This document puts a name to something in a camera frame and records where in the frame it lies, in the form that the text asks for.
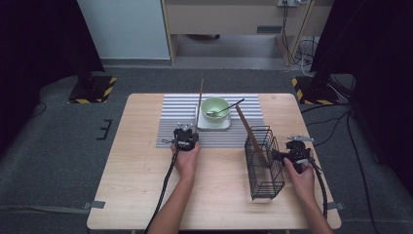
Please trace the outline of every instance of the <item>black curtain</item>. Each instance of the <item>black curtain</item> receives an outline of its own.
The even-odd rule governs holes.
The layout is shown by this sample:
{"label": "black curtain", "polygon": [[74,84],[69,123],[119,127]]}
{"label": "black curtain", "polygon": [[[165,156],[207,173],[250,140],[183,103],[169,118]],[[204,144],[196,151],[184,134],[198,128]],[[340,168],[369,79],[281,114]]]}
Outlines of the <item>black curtain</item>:
{"label": "black curtain", "polygon": [[104,71],[76,0],[0,0],[0,153],[61,78]]}
{"label": "black curtain", "polygon": [[312,70],[352,74],[356,118],[380,163],[394,169],[413,194],[412,1],[335,0]]}

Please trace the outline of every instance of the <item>white plate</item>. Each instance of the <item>white plate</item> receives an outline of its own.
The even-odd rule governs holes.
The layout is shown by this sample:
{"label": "white plate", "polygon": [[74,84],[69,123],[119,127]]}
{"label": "white plate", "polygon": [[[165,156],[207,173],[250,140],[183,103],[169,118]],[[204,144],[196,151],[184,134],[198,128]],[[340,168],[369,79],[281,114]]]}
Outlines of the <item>white plate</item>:
{"label": "white plate", "polygon": [[[195,106],[195,121],[197,121],[197,115],[198,115],[198,105]],[[203,115],[203,113],[200,113],[200,117],[198,120],[198,128],[202,130],[215,130],[215,131],[223,131],[228,129],[231,126],[231,111],[228,113],[228,115],[225,117],[224,121],[222,123],[211,123],[209,122],[206,117]]]}

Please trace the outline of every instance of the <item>yellow black hazard stripe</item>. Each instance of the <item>yellow black hazard stripe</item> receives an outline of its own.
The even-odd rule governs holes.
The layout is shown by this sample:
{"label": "yellow black hazard stripe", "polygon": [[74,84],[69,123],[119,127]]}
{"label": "yellow black hazard stripe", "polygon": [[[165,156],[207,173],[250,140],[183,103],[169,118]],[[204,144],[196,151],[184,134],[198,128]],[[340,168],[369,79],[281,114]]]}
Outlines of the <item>yellow black hazard stripe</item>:
{"label": "yellow black hazard stripe", "polygon": [[109,98],[110,93],[112,93],[113,87],[115,85],[117,78],[112,77],[104,91],[104,94],[102,95],[102,97],[98,97],[98,98],[74,98],[71,99],[70,102],[71,103],[81,103],[81,104],[87,104],[87,103],[97,103],[97,102],[106,102],[107,99]]}
{"label": "yellow black hazard stripe", "polygon": [[292,86],[294,87],[295,93],[297,94],[298,101],[300,104],[338,104],[337,100],[328,100],[328,99],[306,99],[298,86],[297,79],[292,79]]}

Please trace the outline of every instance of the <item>metal spoon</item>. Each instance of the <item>metal spoon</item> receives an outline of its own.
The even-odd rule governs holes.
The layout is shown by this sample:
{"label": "metal spoon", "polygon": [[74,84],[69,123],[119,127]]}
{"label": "metal spoon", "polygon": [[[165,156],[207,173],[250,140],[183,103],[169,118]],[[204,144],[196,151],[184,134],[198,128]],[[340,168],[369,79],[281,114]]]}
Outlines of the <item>metal spoon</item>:
{"label": "metal spoon", "polygon": [[224,110],[226,110],[226,109],[229,109],[229,108],[233,107],[234,105],[239,104],[239,103],[242,102],[242,101],[244,101],[244,98],[241,99],[241,100],[239,100],[239,101],[237,101],[236,103],[228,106],[228,107],[225,108],[225,109],[221,109],[220,111],[209,111],[209,112],[206,113],[206,115],[209,116],[209,117],[216,117],[219,112],[222,112],[222,111],[224,111]]}

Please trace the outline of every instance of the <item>wire basket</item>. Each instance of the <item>wire basket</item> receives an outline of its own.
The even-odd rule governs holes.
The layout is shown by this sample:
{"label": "wire basket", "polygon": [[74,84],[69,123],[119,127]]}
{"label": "wire basket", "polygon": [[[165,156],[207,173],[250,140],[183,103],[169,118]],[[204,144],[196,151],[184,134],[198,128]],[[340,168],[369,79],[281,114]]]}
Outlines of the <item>wire basket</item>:
{"label": "wire basket", "polygon": [[251,197],[252,200],[273,199],[285,185],[280,154],[272,153],[274,150],[279,151],[277,140],[269,126],[252,126],[251,130],[268,162],[266,167],[262,165],[248,137],[244,149]]}

